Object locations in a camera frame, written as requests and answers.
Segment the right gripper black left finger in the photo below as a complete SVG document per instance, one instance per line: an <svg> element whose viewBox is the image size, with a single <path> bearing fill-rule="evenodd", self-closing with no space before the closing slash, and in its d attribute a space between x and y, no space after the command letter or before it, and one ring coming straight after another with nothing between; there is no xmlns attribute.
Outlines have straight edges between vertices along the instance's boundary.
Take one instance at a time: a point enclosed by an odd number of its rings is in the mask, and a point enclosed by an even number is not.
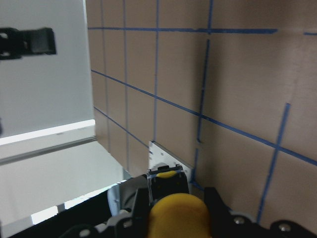
<svg viewBox="0 0 317 238"><path fill-rule="evenodd" d="M131 211L132 223L146 223L150 210L151 203L149 189L137 189Z"/></svg>

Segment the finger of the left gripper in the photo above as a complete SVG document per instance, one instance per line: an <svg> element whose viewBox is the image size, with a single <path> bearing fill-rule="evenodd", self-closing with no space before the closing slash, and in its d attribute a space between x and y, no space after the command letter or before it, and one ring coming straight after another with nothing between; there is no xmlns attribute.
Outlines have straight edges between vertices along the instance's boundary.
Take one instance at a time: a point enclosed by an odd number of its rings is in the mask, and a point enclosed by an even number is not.
<svg viewBox="0 0 317 238"><path fill-rule="evenodd" d="M18 30L8 27L0 29L1 60L56 54L55 36L51 28Z"/></svg>

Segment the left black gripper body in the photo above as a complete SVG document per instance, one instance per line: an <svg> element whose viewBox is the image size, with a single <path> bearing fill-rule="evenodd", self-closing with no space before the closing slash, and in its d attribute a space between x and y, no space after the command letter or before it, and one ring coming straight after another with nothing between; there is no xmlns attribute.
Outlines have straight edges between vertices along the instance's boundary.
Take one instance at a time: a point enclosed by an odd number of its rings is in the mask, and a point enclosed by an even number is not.
<svg viewBox="0 0 317 238"><path fill-rule="evenodd" d="M147 178L143 174L113 186L78 205L33 225L13 238L58 238L75 225L96 226L107 221L112 215L111 208L132 211L138 189L147 188Z"/></svg>

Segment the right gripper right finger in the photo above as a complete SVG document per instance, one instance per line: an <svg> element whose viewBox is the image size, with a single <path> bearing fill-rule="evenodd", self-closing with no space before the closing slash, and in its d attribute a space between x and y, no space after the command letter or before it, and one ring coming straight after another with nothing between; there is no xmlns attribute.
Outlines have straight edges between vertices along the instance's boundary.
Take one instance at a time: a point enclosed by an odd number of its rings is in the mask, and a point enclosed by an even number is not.
<svg viewBox="0 0 317 238"><path fill-rule="evenodd" d="M204 189L204 203L208 208L211 223L230 223L231 214L216 188L206 187Z"/></svg>

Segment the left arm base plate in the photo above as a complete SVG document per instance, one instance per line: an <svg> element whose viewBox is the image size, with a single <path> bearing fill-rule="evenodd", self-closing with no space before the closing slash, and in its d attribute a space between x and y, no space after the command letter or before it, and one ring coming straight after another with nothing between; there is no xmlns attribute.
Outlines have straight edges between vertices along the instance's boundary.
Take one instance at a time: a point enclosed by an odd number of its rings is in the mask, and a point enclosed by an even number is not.
<svg viewBox="0 0 317 238"><path fill-rule="evenodd" d="M187 181L190 183L192 179L193 166L176 156L165 147L161 146L157 142L149 142L149 169L157 168L160 164L165 164L170 167L175 167L180 164L186 174Z"/></svg>

